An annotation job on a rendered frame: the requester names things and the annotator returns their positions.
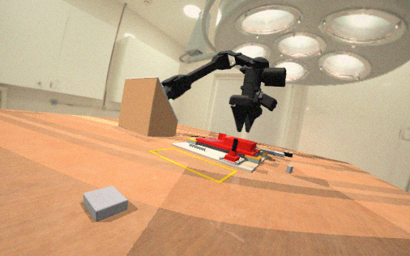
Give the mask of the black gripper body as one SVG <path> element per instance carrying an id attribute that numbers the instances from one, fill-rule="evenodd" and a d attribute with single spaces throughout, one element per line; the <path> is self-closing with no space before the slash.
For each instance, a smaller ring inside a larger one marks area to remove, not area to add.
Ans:
<path id="1" fill-rule="evenodd" d="M 231 105 L 240 106 L 242 108 L 252 109 L 253 114 L 262 115 L 262 109 L 259 107 L 259 102 L 254 102 L 254 97 L 257 90 L 260 89 L 260 86 L 256 83 L 243 83 L 241 86 L 242 94 L 241 95 L 232 95 L 229 103 Z M 258 106 L 257 106 L 258 105 Z"/>

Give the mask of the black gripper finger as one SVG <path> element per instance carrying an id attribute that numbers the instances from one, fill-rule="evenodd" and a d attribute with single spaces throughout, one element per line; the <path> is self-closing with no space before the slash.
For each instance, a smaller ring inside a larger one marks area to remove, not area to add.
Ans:
<path id="1" fill-rule="evenodd" d="M 253 125 L 254 119 L 256 117 L 261 117 L 261 115 L 258 114 L 253 114 L 253 113 L 248 113 L 245 119 L 245 128 L 246 128 L 246 132 L 249 133 L 250 129 Z"/>
<path id="2" fill-rule="evenodd" d="M 235 122 L 237 125 L 237 131 L 241 132 L 246 116 L 248 113 L 251 113 L 252 109 L 242 108 L 240 106 L 233 106 L 233 105 L 231 105 L 231 108 L 232 108 L 233 116 L 235 118 Z"/>

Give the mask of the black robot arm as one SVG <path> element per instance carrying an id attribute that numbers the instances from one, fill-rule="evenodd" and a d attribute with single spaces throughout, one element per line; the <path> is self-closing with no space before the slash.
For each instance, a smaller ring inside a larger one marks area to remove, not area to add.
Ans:
<path id="1" fill-rule="evenodd" d="M 229 64 L 228 55 L 235 58 L 235 64 L 232 66 Z M 242 66 L 240 71 L 245 74 L 243 83 L 256 83 L 260 86 L 261 82 L 264 82 L 265 86 L 285 87 L 287 76 L 285 67 L 270 68 L 269 61 L 266 58 L 250 58 L 242 53 L 234 53 L 231 50 L 219 52 L 213 56 L 211 62 L 186 75 L 175 75 L 161 83 L 168 99 L 175 100 L 190 90 L 190 85 L 194 81 L 201 79 L 212 71 L 231 69 L 235 65 Z M 272 112 L 277 105 L 276 99 L 263 93 L 261 88 L 257 90 L 254 102 L 259 102 L 259 107 L 262 105 Z"/>

